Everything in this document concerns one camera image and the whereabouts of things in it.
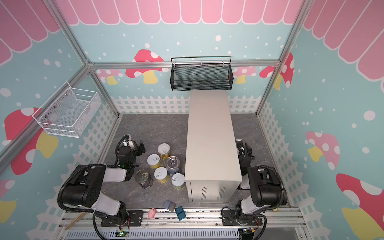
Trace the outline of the dark blue tall can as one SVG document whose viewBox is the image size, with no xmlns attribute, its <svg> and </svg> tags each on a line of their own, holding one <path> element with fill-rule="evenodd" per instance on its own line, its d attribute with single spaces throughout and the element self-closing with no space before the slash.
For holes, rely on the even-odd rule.
<svg viewBox="0 0 384 240">
<path fill-rule="evenodd" d="M 143 189 L 149 189 L 153 185 L 153 179 L 147 170 L 138 170 L 135 175 L 135 181 Z"/>
</svg>

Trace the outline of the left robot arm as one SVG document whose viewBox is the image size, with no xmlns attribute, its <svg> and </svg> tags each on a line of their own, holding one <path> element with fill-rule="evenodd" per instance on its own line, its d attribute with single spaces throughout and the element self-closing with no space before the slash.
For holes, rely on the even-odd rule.
<svg viewBox="0 0 384 240">
<path fill-rule="evenodd" d="M 111 224 L 122 226 L 130 215 L 125 203 L 102 193 L 104 183 L 128 182 L 135 173 L 136 158 L 146 152 L 143 141 L 137 143 L 124 135 L 115 148 L 115 163 L 78 165 L 61 186 L 57 203 L 68 212 L 91 213 Z"/>
</svg>

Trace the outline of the blue can pink lid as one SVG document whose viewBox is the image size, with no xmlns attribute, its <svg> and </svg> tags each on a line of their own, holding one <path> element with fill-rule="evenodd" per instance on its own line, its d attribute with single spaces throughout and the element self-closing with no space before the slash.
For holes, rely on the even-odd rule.
<svg viewBox="0 0 384 240">
<path fill-rule="evenodd" d="M 180 168 L 181 168 L 181 161 L 178 157 L 171 156 L 167 158 L 166 169 L 170 176 L 173 176 L 174 174 L 179 173 Z"/>
</svg>

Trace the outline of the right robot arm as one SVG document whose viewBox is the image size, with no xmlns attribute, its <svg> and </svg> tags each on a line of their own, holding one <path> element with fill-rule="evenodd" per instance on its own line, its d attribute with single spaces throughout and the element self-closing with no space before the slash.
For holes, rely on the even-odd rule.
<svg viewBox="0 0 384 240">
<path fill-rule="evenodd" d="M 236 220 L 240 225 L 249 225 L 253 221 L 258 224 L 257 215 L 286 205 L 288 194 L 275 168 L 266 165 L 252 167 L 251 162 L 256 159 L 252 148 L 241 139 L 236 140 L 236 147 L 242 174 L 238 189 L 250 191 L 250 196 L 236 205 Z"/>
</svg>

